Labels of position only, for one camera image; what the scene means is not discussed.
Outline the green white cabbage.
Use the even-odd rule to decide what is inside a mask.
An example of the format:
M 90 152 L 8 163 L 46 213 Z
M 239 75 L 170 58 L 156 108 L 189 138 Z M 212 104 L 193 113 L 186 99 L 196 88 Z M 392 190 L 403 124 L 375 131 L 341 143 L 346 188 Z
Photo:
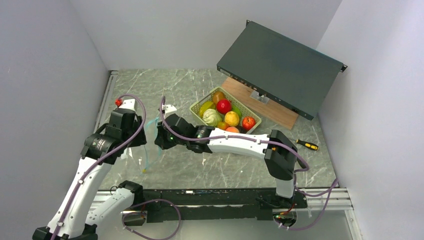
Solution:
M 217 110 L 210 108 L 203 113 L 202 120 L 208 126 L 217 127 L 218 123 L 222 121 L 222 117 Z

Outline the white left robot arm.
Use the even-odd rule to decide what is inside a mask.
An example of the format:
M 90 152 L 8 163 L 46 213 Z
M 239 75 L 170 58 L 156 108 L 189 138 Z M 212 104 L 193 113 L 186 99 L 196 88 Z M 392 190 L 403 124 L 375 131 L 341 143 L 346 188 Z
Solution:
M 128 181 L 111 198 L 90 211 L 97 191 L 126 148 L 147 143 L 144 117 L 136 106 L 126 103 L 114 109 L 109 121 L 86 138 L 71 186 L 47 226 L 37 228 L 34 240 L 96 240 L 107 218 L 128 207 L 139 209 L 144 203 L 141 185 Z

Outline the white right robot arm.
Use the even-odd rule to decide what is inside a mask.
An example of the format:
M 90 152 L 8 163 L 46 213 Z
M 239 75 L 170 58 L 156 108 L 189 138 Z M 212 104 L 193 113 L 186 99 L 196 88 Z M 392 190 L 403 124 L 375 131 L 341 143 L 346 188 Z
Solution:
M 194 126 L 171 114 L 156 125 L 155 145 L 168 150 L 177 145 L 197 153 L 231 153 L 261 159 L 275 178 L 276 203 L 287 208 L 295 201 L 294 170 L 298 149 L 279 130 L 269 134 L 243 134 L 208 125 Z

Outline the clear blue-zip bag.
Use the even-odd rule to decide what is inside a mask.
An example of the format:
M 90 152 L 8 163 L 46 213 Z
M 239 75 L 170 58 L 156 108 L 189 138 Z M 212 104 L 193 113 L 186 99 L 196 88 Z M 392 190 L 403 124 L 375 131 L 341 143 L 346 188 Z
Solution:
M 120 159 L 124 161 L 125 165 L 130 169 L 135 169 L 137 173 L 147 173 L 161 158 L 162 150 L 154 144 L 154 140 L 158 134 L 158 122 L 159 117 L 157 116 L 144 125 L 146 137 L 148 138 L 147 144 L 129 147 L 120 156 Z

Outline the yellow green mango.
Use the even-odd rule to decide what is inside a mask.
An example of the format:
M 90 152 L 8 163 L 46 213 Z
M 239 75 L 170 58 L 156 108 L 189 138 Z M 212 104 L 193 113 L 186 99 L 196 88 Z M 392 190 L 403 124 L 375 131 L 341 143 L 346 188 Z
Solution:
M 200 118 L 203 118 L 206 110 L 215 109 L 215 108 L 216 108 L 216 106 L 215 106 L 213 101 L 206 101 L 199 108 L 198 115 L 199 115 Z

